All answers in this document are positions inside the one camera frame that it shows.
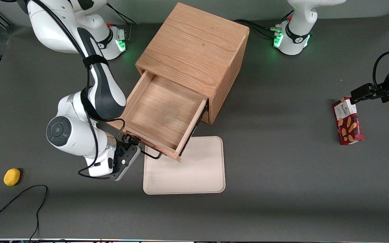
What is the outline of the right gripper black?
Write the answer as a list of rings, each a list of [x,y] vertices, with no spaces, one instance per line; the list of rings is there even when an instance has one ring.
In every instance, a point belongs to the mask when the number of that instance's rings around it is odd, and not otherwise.
[[[138,150],[142,150],[140,146],[140,139],[136,136],[133,136],[131,134],[119,134],[116,136],[116,143],[117,143],[117,151],[127,151],[129,146],[130,147],[136,147]]]

